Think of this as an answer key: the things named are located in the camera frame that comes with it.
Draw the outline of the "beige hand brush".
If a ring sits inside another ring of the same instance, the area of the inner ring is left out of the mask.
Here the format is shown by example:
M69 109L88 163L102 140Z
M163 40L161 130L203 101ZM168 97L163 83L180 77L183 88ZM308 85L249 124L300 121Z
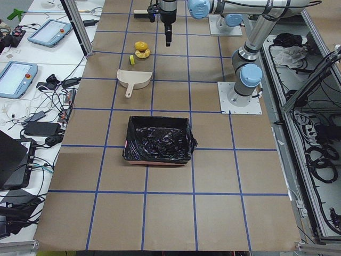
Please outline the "beige hand brush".
M148 19L149 16L147 10L134 10L133 15L136 19Z

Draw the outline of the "crumpled white cloth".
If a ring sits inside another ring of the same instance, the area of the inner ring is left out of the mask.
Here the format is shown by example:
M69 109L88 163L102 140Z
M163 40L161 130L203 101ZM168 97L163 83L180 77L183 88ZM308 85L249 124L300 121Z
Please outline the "crumpled white cloth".
M299 68L307 56L307 51L303 47L292 46L279 51L274 57L276 65L287 66L291 69Z

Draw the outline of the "golden croissant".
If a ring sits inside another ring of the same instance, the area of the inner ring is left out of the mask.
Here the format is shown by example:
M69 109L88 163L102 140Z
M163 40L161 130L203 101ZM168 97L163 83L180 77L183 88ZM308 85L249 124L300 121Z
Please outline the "golden croissant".
M139 59L146 59L150 56L151 51L149 49L146 49L144 51L140 51L140 50L136 50L135 51L135 55L139 58Z

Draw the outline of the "black laptop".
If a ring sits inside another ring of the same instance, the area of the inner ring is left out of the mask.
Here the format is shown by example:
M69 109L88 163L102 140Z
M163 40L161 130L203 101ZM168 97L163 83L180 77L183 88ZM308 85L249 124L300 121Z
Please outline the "black laptop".
M29 184L36 141L14 139L1 132L1 190L26 188Z

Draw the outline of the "pink bin with black bag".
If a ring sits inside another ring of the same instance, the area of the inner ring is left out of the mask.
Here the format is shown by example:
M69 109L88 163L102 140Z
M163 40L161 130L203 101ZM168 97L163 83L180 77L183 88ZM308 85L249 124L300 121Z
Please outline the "pink bin with black bag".
M130 164L185 165L197 145L188 118L130 116L122 157Z

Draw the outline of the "round glazed bread roll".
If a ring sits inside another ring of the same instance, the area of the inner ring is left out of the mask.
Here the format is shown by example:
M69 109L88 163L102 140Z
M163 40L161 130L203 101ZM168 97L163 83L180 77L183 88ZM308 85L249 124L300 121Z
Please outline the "round glazed bread roll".
M144 52L149 48L148 44L143 41L135 42L134 46L135 46L135 49L140 52Z

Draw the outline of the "black power adapter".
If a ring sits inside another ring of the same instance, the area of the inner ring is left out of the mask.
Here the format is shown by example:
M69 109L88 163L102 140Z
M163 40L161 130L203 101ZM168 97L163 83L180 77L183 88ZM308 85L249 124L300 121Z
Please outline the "black power adapter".
M24 134L37 137L48 137L56 135L60 131L58 123L49 122L28 122Z

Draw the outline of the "blue teach pendant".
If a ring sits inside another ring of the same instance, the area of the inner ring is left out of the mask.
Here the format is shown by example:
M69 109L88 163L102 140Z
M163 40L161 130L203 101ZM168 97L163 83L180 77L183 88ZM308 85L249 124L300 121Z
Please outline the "blue teach pendant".
M28 37L28 41L42 46L53 47L58 44L71 29L71 24L67 22L49 19Z
M9 61L1 72L1 98L22 97L38 72L34 63Z

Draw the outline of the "upper blue teach pendant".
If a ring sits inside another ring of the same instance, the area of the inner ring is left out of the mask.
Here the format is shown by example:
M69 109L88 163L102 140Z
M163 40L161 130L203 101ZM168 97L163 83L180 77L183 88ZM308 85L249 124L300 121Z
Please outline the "upper blue teach pendant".
M53 47L58 44L71 29L71 24L67 22L49 19L28 37L28 41L42 46Z

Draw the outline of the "yellow green sponge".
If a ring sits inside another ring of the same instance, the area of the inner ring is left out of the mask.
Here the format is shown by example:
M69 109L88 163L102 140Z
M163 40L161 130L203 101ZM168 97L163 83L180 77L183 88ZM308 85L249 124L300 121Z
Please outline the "yellow green sponge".
M130 56L129 56L129 61L130 61L130 64L131 64L131 65L135 65L135 59L134 59L134 56L133 56L133 55L130 55Z

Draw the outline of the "beige plastic dustpan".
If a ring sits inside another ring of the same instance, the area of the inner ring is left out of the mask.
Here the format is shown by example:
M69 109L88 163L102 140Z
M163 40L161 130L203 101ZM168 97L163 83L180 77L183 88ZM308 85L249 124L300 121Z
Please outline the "beige plastic dustpan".
M142 89L146 87L150 83L151 77L152 72L117 70L117 79L121 86L126 88L126 98L130 98L132 96L134 89Z

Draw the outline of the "green handled grabber tool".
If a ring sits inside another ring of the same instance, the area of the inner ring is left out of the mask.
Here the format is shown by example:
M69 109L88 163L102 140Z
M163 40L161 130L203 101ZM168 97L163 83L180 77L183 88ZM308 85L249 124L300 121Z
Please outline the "green handled grabber tool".
M21 17L25 13L63 13L65 10L18 10L13 9L13 12L7 17L9 20L13 20L15 17L21 21Z

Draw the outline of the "lower blue teach pendant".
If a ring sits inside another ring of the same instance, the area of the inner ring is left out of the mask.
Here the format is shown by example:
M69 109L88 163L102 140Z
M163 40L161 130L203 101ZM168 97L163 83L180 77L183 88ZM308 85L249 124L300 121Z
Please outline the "lower blue teach pendant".
M38 72L34 63L9 61L1 72L1 98L22 97Z

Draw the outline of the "aluminium frame post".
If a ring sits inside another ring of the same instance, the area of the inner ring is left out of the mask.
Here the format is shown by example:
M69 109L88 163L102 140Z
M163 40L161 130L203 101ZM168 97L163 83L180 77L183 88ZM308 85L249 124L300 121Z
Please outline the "aluminium frame post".
M84 23L79 14L79 10L74 0L60 0L63 9L72 25L83 55L86 57L93 55L93 48L87 35Z

